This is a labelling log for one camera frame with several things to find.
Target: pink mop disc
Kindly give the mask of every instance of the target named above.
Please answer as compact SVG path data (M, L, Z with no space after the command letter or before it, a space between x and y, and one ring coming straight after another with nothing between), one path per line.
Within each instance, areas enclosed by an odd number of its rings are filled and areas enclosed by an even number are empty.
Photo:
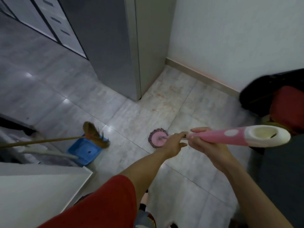
M158 140L157 138L164 137L164 136L168 136L168 134L163 128L156 129L150 133L148 141L154 148L159 148L159 147L162 147L166 143L167 139Z

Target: hand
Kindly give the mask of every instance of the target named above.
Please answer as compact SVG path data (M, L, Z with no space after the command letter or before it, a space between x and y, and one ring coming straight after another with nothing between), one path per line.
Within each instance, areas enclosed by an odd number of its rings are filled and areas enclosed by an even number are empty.
M205 132L210 130L211 129L208 127L191 129L191 131L194 133ZM187 138L189 146L204 153L219 171L224 173L229 166L240 165L239 161L229 151L227 145L208 143L201 140L199 137L187 136Z
M175 157L176 155L178 155L178 153L180 152L181 148L187 146L186 143L180 143L181 139L186 136L188 134L188 132L181 132L181 133L175 133L172 136L170 136L168 138L168 140L166 141L166 143L163 145L162 148L158 148L161 149L162 152L166 153L166 158L172 158Z

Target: red shirt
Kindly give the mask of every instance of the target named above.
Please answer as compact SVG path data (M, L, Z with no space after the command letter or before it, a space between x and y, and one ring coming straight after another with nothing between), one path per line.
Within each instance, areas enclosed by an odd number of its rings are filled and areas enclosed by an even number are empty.
M134 185L126 176L117 175L39 228L131 228L134 226L136 214Z

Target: white wall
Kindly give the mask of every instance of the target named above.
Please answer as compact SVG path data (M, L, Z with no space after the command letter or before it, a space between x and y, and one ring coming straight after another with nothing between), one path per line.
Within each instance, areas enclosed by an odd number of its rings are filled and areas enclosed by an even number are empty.
M37 227L59 214L90 175L77 167L0 163L0 227Z
M168 58L238 91L304 68L304 0L177 0Z

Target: tiled floor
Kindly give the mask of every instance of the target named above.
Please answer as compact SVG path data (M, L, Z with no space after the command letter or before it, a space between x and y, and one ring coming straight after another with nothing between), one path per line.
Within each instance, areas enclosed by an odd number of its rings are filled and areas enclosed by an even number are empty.
M197 126L214 129L253 125L237 99L165 67L139 102L104 86L89 62L26 26L0 15L0 113L35 126L46 138L79 136L82 123L104 130L111 146L90 164L92 192L134 161L153 152L149 133ZM65 151L73 141L54 143ZM250 149L230 146L247 165ZM158 227L227 227L237 206L226 177L190 147L167 160L149 188Z

